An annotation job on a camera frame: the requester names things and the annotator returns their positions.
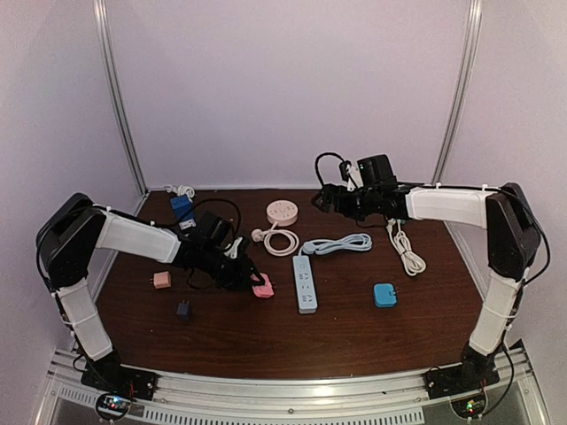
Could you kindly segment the blue square plug adapter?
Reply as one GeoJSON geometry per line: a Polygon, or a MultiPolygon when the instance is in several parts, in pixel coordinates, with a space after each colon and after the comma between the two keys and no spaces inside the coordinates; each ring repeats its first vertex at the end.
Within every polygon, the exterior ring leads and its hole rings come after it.
{"type": "Polygon", "coordinates": [[[392,308],[398,304],[397,293],[391,283],[377,283],[373,287],[374,304],[378,308],[392,308]]]}

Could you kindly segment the light blue power strip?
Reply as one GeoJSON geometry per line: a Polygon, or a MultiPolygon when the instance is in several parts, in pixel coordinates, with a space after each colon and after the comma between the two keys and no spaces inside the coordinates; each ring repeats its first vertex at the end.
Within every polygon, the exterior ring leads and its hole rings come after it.
{"type": "Polygon", "coordinates": [[[311,256],[325,256],[337,251],[366,252],[371,248],[372,238],[367,233],[351,234],[337,240],[319,238],[304,242],[298,254],[292,257],[299,314],[312,314],[318,309],[311,256]]]}

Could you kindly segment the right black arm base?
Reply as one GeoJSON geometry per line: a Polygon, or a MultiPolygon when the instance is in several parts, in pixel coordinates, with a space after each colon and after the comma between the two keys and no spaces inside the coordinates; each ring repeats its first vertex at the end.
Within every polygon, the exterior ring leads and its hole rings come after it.
{"type": "Polygon", "coordinates": [[[488,408],[486,389],[500,381],[493,360],[479,364],[465,359],[454,366],[431,367],[423,374],[430,400],[449,398],[453,413],[463,420],[479,419],[488,408]]]}

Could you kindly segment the round pink power socket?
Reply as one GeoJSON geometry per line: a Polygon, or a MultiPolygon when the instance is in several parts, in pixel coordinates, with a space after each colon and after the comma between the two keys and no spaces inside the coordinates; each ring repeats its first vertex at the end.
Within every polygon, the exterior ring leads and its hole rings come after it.
{"type": "Polygon", "coordinates": [[[256,228],[251,237],[255,243],[263,243],[266,251],[274,257],[287,257],[299,248],[298,235],[289,230],[299,217],[299,208],[291,200],[280,199],[271,202],[266,208],[267,221],[270,228],[262,230],[256,228]],[[276,249],[271,244],[274,236],[283,236],[289,242],[286,248],[276,249]]]}

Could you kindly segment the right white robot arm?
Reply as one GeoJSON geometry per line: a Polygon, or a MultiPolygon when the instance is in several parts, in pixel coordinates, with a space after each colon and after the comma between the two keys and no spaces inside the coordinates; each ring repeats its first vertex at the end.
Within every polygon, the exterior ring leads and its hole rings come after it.
{"type": "Polygon", "coordinates": [[[493,354],[515,319],[525,286],[535,278],[530,269],[538,249],[548,247],[522,188],[514,182],[499,187],[401,182],[384,154],[355,163],[342,158],[338,169],[342,182],[321,182],[311,200],[322,212],[356,221],[373,214],[435,220],[485,231],[489,286],[467,350],[493,354]]]}

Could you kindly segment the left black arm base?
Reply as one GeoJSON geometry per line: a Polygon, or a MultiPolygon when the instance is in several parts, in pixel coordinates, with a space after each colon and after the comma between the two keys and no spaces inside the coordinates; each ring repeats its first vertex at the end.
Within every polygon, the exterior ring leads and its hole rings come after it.
{"type": "Polygon", "coordinates": [[[152,401],[157,388],[155,372],[123,366],[117,352],[100,360],[85,358],[81,383],[101,390],[94,409],[99,419],[110,424],[124,419],[138,401],[152,401]]]}

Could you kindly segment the dark navy plug charger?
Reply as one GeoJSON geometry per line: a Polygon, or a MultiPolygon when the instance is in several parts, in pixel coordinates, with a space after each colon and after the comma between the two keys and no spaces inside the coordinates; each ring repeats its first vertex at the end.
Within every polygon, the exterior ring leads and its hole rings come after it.
{"type": "Polygon", "coordinates": [[[191,317],[191,304],[188,301],[182,301],[176,309],[176,316],[181,321],[189,321],[191,317]]]}

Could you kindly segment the salmon pink plug charger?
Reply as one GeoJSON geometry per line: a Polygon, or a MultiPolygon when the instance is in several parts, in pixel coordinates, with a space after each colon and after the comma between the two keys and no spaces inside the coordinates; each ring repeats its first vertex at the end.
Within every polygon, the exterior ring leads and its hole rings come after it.
{"type": "Polygon", "coordinates": [[[155,273],[150,283],[155,290],[169,289],[172,287],[171,274],[168,271],[155,273]]]}

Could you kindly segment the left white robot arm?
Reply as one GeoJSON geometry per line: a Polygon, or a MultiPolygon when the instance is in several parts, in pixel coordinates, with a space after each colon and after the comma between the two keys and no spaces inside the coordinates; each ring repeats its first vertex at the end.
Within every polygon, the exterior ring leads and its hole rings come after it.
{"type": "Polygon", "coordinates": [[[193,227],[142,220],[75,193],[41,227],[35,239],[35,265],[56,300],[65,324],[86,357],[97,361],[94,380],[109,393],[127,386],[127,373],[111,360],[105,331],[89,290],[89,263],[97,250],[152,259],[207,274],[225,290],[251,290],[266,280],[247,253],[250,240],[239,225],[204,211],[193,227]]]}

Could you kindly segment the pink square plug adapter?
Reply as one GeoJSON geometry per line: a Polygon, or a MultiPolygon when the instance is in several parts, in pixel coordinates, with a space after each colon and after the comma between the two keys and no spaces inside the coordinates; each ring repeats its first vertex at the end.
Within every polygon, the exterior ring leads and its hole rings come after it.
{"type": "Polygon", "coordinates": [[[260,276],[253,274],[252,279],[252,292],[257,298],[271,298],[275,295],[274,287],[269,277],[265,273],[260,273],[260,276]]]}

